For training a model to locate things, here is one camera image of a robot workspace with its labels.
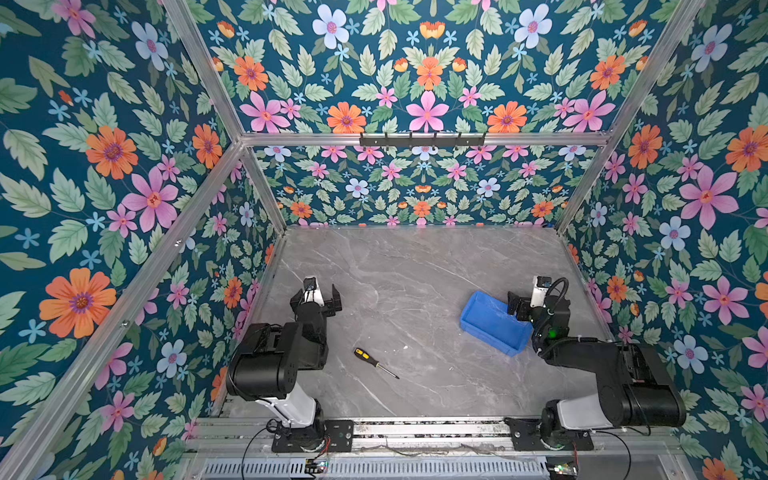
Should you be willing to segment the yellow and black screwdriver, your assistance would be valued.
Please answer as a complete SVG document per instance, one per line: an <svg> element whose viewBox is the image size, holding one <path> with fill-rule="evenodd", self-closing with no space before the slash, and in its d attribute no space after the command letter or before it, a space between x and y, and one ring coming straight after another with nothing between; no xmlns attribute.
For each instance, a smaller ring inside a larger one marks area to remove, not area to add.
<svg viewBox="0 0 768 480"><path fill-rule="evenodd" d="M392 376L395 379L400 379L400 377L397 374L395 374L394 372L392 372L391 370L383 366L378 360L376 360L373 356L371 356L367 351L356 347L354 349L354 355L357 359L365 362L366 364L369 364L372 367L385 372L386 374Z"/></svg>

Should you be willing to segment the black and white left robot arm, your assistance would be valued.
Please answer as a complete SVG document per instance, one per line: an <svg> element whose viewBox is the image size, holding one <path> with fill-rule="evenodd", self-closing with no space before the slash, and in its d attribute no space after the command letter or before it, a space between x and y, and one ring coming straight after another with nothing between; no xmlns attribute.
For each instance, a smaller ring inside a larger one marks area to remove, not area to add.
<svg viewBox="0 0 768 480"><path fill-rule="evenodd" d="M317 279L308 277L291 297L294 319L282 325L250 325L235 349L226 374L226 390L267 408L278 440L304 450L323 449L329 442L320 402L298 383L301 371L321 371L329 355L328 319L343 309L331 288L322 296Z"/></svg>

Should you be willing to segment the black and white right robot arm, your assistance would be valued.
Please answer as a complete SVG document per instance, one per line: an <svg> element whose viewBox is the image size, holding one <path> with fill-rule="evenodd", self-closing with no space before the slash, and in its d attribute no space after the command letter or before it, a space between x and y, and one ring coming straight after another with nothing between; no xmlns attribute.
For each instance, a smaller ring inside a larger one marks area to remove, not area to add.
<svg viewBox="0 0 768 480"><path fill-rule="evenodd" d="M590 433L623 427L681 427L685 405L651 347L569 334L570 302L549 294L537 306L512 292L508 312L533 327L531 347L545 363L595 376L596 392L548 401L539 418L504 422L515 449L591 450Z"/></svg>

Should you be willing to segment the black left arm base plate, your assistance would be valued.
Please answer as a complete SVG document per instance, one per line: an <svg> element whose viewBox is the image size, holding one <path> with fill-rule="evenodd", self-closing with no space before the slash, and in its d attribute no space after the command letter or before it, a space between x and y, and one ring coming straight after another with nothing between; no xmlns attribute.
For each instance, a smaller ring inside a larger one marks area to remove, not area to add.
<svg viewBox="0 0 768 480"><path fill-rule="evenodd" d="M273 453L348 453L352 450L355 422L323 420L303 428L280 427L274 434Z"/></svg>

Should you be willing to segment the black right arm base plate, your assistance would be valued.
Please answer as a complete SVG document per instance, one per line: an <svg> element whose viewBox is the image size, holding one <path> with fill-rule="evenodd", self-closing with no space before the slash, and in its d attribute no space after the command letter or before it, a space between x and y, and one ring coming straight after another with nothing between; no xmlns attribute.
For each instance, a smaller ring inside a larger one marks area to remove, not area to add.
<svg viewBox="0 0 768 480"><path fill-rule="evenodd" d="M585 430L567 430L542 419L505 417L516 451L593 451L591 435Z"/></svg>

